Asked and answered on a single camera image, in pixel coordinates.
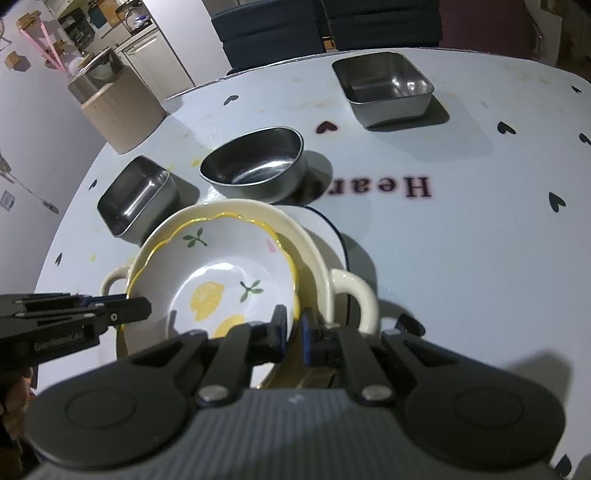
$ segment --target yellow lemon print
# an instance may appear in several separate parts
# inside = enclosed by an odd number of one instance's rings
[[[191,295],[191,310],[195,312],[195,321],[200,322],[209,317],[222,301],[224,285],[212,281],[205,282],[195,288]]]
[[[219,327],[217,327],[216,331],[213,332],[212,338],[225,337],[230,331],[230,328],[240,325],[241,323],[244,323],[244,315],[238,314],[228,317]]]

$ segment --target square metal container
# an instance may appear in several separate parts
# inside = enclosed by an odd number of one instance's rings
[[[178,202],[177,186],[166,168],[134,158],[100,198],[100,216],[116,238],[142,245]]]
[[[425,114],[434,87],[404,55],[390,51],[333,63],[353,113],[365,128]]]

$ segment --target stainless steel container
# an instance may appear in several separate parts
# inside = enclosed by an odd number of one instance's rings
[[[106,48],[78,72],[68,85],[68,90],[80,103],[85,103],[121,70],[123,63],[117,54],[111,48]]]
[[[270,127],[214,150],[201,163],[200,173],[228,198],[274,203],[297,190],[307,169],[300,133]]]
[[[434,87],[404,55],[378,52],[333,63],[357,120],[365,128],[425,114]]]
[[[149,158],[136,157],[103,194],[97,209],[113,236],[142,245],[177,202],[170,172]]]

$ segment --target pot handle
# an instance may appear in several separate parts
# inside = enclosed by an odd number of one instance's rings
[[[131,267],[129,265],[123,265],[122,267],[117,267],[109,275],[107,275],[107,278],[103,280],[103,283],[100,286],[100,295],[102,297],[110,295],[109,291],[111,290],[113,283],[115,283],[117,280],[126,279],[127,275],[129,275],[130,268]]]
[[[336,268],[330,271],[335,293],[348,293],[357,299],[361,310],[359,331],[377,335],[379,331],[379,306],[374,291],[357,275]]]

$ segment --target tabletop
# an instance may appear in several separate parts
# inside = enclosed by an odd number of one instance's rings
[[[591,454],[591,85],[528,60],[396,51],[435,86],[420,121],[372,131],[357,122],[332,63],[361,52],[263,67],[169,100],[171,115],[139,147],[99,153],[37,291],[98,294],[110,270],[134,259],[138,247],[109,234],[96,204],[138,154],[203,203],[221,198],[199,176],[209,152],[258,128],[292,127],[315,179],[296,201],[341,231],[382,317],[409,312],[427,340],[549,388],[567,411],[555,461],[566,453],[577,465]],[[42,365],[40,388],[113,359],[113,334],[101,343]]]

